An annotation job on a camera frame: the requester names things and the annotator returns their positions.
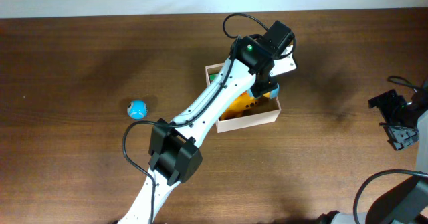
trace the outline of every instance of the orange object with black spots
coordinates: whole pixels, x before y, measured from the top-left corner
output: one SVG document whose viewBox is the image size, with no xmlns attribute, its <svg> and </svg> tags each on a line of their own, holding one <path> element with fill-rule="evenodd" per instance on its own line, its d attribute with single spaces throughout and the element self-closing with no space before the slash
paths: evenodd
<svg viewBox="0 0 428 224">
<path fill-rule="evenodd" d="M 258 101 L 254 97 L 251 97 L 247 91 L 241 94 L 232 104 L 226 109 L 226 111 L 220 116 L 220 120 L 228 120 L 232 118 L 241 117 L 245 110 L 249 110 L 254 106 L 257 106 Z"/>
</svg>

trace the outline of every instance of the blue ball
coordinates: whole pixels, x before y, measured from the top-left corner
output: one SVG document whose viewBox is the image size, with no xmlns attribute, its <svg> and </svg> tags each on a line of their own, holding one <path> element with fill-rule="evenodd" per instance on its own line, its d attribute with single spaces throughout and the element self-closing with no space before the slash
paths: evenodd
<svg viewBox="0 0 428 224">
<path fill-rule="evenodd" d="M 128 105 L 128 115 L 135 119 L 141 120 L 147 115 L 147 105 L 142 100 L 133 100 Z"/>
</svg>

